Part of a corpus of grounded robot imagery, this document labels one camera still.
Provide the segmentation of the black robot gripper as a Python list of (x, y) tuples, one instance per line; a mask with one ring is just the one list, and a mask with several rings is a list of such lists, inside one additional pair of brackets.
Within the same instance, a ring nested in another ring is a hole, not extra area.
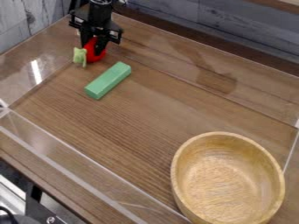
[(108, 41), (119, 44), (123, 28), (112, 21), (115, 0), (88, 0), (86, 6), (70, 11), (70, 26), (79, 30), (80, 43), (84, 46), (98, 36), (95, 54), (100, 55)]

